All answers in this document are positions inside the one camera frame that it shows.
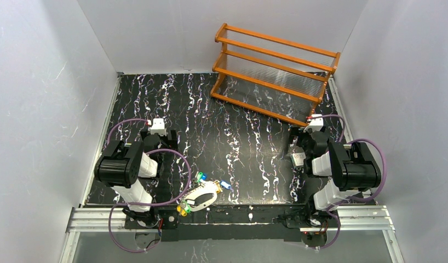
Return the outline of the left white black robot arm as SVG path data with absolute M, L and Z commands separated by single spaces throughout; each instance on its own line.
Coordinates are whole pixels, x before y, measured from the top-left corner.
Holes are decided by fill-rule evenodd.
M 161 148 L 178 149 L 175 130 L 166 135 L 141 132 L 141 140 L 126 144 L 122 140 L 110 141 L 102 151 L 94 168 L 95 180 L 103 183 L 120 194 L 127 207 L 123 212 L 145 223 L 155 221 L 154 209 L 147 206 L 153 197 L 145 190 L 140 179 L 159 177 L 161 153 L 148 155 L 147 152 Z

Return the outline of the green tag key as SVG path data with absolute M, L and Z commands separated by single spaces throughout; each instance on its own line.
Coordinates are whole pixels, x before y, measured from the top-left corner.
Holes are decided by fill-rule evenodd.
M 204 172 L 199 171 L 194 178 L 194 182 L 196 184 L 201 183 L 202 181 L 205 181 L 207 179 L 207 174 Z

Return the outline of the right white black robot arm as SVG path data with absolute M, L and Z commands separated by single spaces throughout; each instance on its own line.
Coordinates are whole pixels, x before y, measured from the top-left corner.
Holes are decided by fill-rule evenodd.
M 308 199 L 303 212 L 306 218 L 330 218 L 340 204 L 380 186 L 382 172 L 365 139 L 343 144 L 331 141 L 323 129 L 299 127 L 290 129 L 289 138 L 297 141 L 305 155 L 303 174 L 328 179 L 326 185 Z

